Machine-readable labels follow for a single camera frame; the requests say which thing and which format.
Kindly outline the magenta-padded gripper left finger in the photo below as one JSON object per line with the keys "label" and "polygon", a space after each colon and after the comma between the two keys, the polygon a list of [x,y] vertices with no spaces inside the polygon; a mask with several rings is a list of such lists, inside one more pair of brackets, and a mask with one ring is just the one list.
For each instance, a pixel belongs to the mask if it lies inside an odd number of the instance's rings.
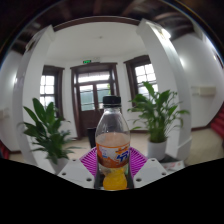
{"label": "magenta-padded gripper left finger", "polygon": [[97,170],[96,148],[92,148],[81,158],[70,160],[58,176],[78,186],[93,189]]}

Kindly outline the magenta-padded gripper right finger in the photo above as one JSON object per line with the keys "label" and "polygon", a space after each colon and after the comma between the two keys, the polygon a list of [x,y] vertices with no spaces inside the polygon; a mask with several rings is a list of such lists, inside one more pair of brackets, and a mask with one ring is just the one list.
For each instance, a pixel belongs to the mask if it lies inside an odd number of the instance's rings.
{"label": "magenta-padded gripper right finger", "polygon": [[157,159],[148,159],[137,149],[130,148],[129,170],[127,176],[128,188],[143,187],[167,176],[167,171]]}

